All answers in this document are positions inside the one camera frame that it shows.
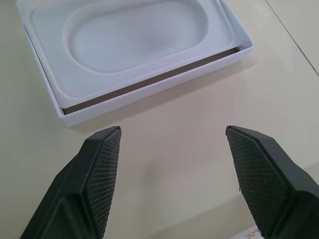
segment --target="white plastic tray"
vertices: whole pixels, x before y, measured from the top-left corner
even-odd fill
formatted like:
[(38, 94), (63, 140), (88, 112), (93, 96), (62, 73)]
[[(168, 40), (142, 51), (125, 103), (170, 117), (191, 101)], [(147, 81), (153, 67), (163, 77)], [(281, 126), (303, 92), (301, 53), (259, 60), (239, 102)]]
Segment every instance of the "white plastic tray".
[[(223, 0), (18, 0), (68, 126), (239, 61), (254, 44)], [(65, 109), (239, 47), (223, 59), (66, 115)]]

